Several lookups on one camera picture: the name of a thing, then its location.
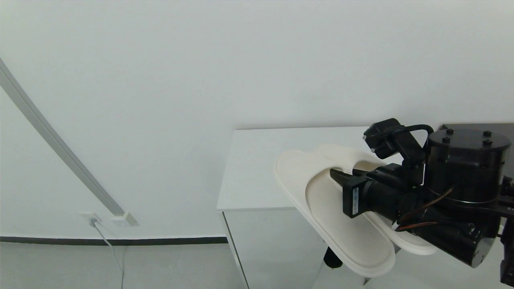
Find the floor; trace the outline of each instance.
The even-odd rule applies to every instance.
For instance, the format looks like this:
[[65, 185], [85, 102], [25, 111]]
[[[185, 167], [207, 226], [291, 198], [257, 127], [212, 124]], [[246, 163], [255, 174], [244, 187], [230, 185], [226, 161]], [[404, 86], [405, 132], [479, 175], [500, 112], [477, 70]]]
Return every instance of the floor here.
[[[115, 250], [125, 268], [124, 289], [244, 288], [228, 244], [116, 246]], [[363, 278], [346, 266], [330, 269], [323, 264], [313, 289], [507, 289], [499, 282], [502, 259], [499, 241], [475, 269], [442, 251], [416, 256], [401, 250], [394, 268], [365, 287]], [[2, 289], [119, 289], [120, 277], [107, 246], [0, 243]]]
[[[228, 244], [115, 246], [123, 261], [124, 289], [241, 289]], [[107, 246], [0, 243], [2, 289], [121, 288]]]

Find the cabinet door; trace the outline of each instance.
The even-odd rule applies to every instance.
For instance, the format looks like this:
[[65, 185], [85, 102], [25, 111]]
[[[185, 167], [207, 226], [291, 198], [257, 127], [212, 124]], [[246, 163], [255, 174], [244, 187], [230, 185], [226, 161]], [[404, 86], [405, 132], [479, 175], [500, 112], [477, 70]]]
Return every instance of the cabinet door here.
[[311, 289], [327, 245], [293, 210], [225, 212], [250, 289]]

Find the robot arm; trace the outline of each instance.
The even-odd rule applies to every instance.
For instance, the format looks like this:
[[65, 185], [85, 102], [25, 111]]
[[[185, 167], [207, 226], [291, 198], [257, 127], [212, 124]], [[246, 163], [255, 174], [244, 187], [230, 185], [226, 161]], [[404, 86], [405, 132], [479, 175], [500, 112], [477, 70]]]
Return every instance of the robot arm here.
[[[411, 131], [426, 130], [423, 147]], [[331, 170], [343, 187], [343, 212], [354, 218], [376, 212], [397, 231], [413, 233], [475, 268], [501, 235], [501, 282], [514, 286], [514, 185], [503, 175], [510, 140], [478, 130], [405, 127], [394, 119], [373, 124], [364, 140], [379, 158], [400, 153], [400, 165], [348, 175]]]

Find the baseboard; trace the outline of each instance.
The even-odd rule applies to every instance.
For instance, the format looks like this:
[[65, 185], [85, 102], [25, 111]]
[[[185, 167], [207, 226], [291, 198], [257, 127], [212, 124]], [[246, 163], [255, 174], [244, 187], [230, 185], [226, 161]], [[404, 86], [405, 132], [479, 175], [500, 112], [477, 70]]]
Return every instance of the baseboard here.
[[[27, 237], [0, 237], [0, 242], [44, 244], [44, 245], [75, 245], [75, 246], [106, 246], [102, 239], [52, 239]], [[155, 245], [193, 245], [193, 244], [227, 244], [226, 237], [173, 238], [173, 239], [137, 239], [109, 240], [113, 246], [155, 246]]]

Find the white wall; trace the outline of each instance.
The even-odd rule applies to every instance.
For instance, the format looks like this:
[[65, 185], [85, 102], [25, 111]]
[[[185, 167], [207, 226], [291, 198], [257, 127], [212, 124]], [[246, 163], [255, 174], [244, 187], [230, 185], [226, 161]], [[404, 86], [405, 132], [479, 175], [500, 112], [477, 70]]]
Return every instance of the white wall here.
[[[141, 224], [116, 236], [216, 236], [233, 129], [514, 121], [513, 13], [512, 1], [3, 0], [0, 56]], [[108, 212], [9, 102], [2, 235], [96, 238], [76, 212]]]

